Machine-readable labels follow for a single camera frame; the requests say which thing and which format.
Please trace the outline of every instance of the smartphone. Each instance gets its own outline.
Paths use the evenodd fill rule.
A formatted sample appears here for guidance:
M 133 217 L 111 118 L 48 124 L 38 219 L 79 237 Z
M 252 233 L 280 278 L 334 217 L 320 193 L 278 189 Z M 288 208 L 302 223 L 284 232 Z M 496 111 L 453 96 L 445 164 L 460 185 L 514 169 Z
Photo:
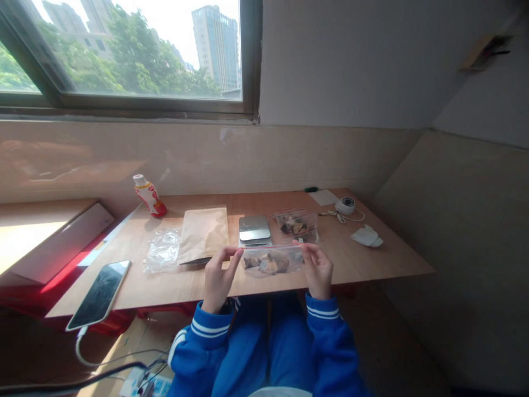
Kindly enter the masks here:
M 66 326 L 67 331 L 97 324 L 107 318 L 130 264 L 130 261 L 122 261 L 101 268 L 81 306 Z

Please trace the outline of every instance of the window frame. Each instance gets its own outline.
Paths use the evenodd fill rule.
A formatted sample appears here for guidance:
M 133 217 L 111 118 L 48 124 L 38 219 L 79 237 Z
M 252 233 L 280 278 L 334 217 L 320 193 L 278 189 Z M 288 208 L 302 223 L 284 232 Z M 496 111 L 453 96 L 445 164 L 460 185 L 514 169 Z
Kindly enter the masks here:
M 258 122 L 262 0 L 239 0 L 242 101 L 73 93 L 75 87 L 18 0 L 0 2 L 4 46 L 40 94 L 0 92 L 0 114 L 80 115 L 140 119 L 246 119 Z

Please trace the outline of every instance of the plastic bottle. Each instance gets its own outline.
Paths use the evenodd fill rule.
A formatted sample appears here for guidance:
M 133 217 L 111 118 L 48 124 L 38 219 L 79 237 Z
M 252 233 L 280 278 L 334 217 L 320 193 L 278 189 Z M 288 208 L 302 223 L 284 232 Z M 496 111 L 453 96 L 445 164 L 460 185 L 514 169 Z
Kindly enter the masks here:
M 136 194 L 143 200 L 150 214 L 155 218 L 167 214 L 167 208 L 158 198 L 154 185 L 142 174 L 135 175 L 132 179 L 136 183 Z

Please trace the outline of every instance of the hand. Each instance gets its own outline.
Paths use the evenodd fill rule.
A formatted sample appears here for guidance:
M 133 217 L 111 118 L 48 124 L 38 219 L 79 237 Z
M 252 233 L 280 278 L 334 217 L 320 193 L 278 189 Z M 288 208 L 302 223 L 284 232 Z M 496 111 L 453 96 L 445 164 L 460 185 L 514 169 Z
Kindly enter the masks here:
M 301 244 L 310 296 L 319 301 L 331 299 L 332 262 L 315 244 Z
M 226 246 L 217 251 L 206 265 L 206 296 L 202 303 L 202 310 L 211 314 L 219 314 L 226 297 L 231 289 L 235 277 L 235 270 L 239 265 L 243 253 L 242 248 Z M 222 262 L 233 255 L 230 267 L 222 269 Z

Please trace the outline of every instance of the blue tracksuit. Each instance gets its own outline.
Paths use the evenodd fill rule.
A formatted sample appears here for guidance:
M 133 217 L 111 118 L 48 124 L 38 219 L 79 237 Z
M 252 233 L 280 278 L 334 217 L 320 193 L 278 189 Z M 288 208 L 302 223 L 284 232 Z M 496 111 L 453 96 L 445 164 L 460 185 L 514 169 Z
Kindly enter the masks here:
M 268 340 L 267 297 L 235 299 L 237 316 L 229 335 L 233 310 L 209 314 L 200 302 L 191 325 L 173 342 L 168 361 L 175 378 L 168 396 L 248 397 L 265 387 L 306 391 L 299 395 L 369 395 L 336 298 L 318 301 L 307 294 L 307 321 L 295 293 L 278 293 L 271 300 Z

